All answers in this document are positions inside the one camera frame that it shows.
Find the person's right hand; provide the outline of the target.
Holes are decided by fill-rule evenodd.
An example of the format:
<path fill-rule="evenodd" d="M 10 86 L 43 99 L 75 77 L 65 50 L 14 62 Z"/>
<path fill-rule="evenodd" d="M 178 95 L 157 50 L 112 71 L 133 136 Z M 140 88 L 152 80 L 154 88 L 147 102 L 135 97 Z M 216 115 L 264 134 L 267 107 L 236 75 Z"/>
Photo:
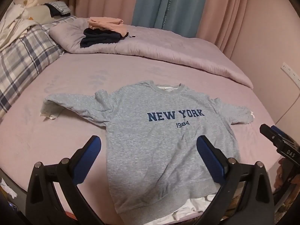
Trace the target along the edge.
<path fill-rule="evenodd" d="M 279 189 L 283 185 L 283 161 L 285 161 L 285 158 L 282 158 L 279 160 L 279 167 L 277 169 L 276 179 L 274 182 L 274 188 Z"/>

